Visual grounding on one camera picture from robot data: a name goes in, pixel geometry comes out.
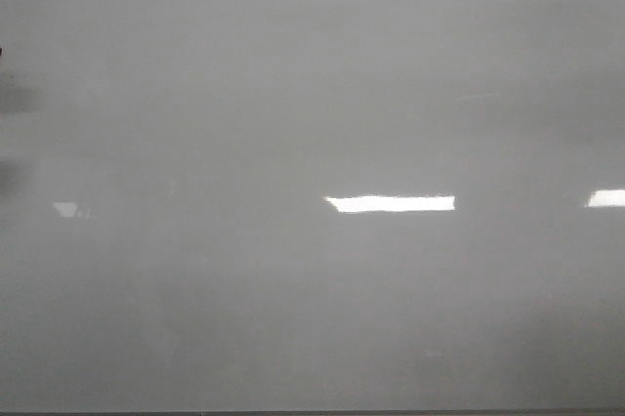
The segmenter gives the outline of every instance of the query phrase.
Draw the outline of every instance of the gray surface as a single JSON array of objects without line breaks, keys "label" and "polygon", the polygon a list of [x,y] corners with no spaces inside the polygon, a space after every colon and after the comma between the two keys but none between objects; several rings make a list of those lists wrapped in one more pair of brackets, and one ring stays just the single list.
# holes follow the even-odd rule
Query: gray surface
[{"label": "gray surface", "polygon": [[[0,410],[625,406],[625,209],[583,208],[625,187],[624,31],[625,0],[0,0]],[[366,193],[457,209],[323,199]]]}]

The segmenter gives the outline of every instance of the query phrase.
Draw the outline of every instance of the glossy white surface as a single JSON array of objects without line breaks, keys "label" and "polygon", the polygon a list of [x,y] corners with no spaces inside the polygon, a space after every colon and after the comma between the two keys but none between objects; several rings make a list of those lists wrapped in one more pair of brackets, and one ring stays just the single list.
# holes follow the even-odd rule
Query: glossy white surface
[{"label": "glossy white surface", "polygon": [[625,406],[624,30],[0,0],[0,410]]}]

